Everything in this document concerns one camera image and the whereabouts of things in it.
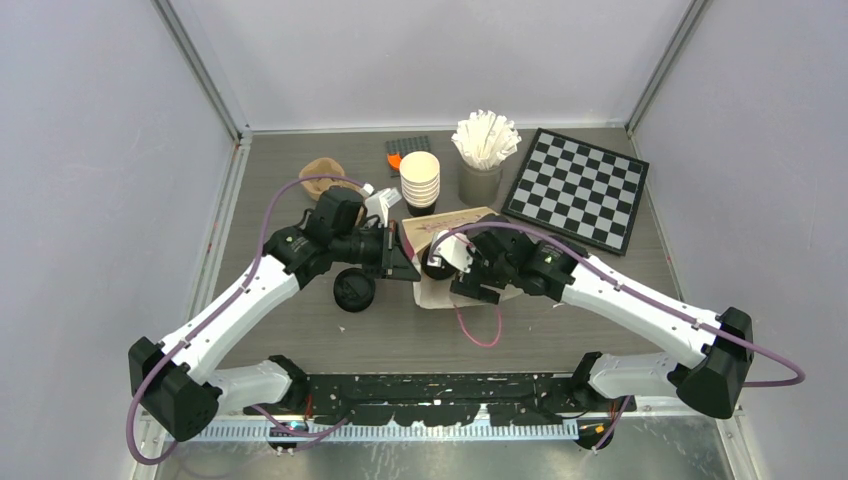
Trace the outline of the yellow pink paper bag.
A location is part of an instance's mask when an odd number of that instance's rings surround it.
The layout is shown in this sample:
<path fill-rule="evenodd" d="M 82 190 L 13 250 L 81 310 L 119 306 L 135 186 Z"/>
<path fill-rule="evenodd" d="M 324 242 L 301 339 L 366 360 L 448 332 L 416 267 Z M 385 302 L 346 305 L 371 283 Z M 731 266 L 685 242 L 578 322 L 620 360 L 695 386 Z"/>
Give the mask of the yellow pink paper bag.
<path fill-rule="evenodd" d="M 421 280 L 413 284 L 415 304 L 425 310 L 445 310 L 456 315 L 459 328 L 475 345 L 493 348 L 501 340 L 503 317 L 497 305 L 463 296 L 451 290 L 452 282 L 469 274 L 480 261 L 472 258 L 470 236 L 459 233 L 449 239 L 446 233 L 457 227 L 473 224 L 494 211 L 489 207 L 475 207 L 448 213 L 407 218 L 402 221 L 404 248 L 413 265 L 421 273 Z M 482 307 L 496 319 L 496 333 L 488 341 L 474 337 L 463 316 L 466 309 Z"/>

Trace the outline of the stack of paper cups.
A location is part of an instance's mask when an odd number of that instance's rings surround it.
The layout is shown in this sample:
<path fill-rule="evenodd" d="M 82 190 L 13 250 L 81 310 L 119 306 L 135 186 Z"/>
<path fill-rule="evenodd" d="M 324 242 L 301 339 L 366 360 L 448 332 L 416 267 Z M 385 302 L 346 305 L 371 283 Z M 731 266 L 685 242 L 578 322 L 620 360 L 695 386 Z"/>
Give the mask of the stack of paper cups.
<path fill-rule="evenodd" d="M 403 157 L 399 173 L 409 214 L 412 217 L 433 214 L 441 187 L 441 165 L 437 157 L 426 151 L 411 152 Z"/>

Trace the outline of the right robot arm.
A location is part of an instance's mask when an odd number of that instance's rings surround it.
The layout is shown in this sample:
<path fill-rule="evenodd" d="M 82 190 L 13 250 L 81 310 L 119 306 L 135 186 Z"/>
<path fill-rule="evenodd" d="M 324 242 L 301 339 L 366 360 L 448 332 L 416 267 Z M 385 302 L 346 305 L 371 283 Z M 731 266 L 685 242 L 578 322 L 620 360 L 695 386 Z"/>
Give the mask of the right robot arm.
<path fill-rule="evenodd" d="M 676 397 L 706 416 L 732 416 L 754 354 L 752 320 L 734 307 L 693 307 L 615 271 L 565 240 L 487 217 L 434 236 L 428 264 L 458 272 L 452 292 L 496 304 L 513 286 L 605 317 L 659 347 L 654 354 L 585 354 L 566 394 L 596 410 L 626 396 Z"/>

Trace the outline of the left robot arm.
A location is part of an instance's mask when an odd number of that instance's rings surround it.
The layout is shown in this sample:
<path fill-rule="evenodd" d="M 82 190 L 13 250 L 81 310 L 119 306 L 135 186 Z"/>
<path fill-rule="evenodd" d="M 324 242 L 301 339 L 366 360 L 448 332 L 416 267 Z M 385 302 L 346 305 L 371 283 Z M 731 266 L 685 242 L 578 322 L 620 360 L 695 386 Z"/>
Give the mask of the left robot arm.
<path fill-rule="evenodd" d="M 218 366 L 268 313 L 336 263 L 352 265 L 368 280 L 419 281 L 389 217 L 400 199 L 394 188 L 365 195 L 334 186 L 297 224 L 261 233 L 247 270 L 200 314 L 159 342 L 142 337 L 131 346 L 134 399 L 178 442 L 200 434 L 217 415 L 246 407 L 272 404 L 284 414 L 298 412 L 309 381 L 286 357 Z"/>

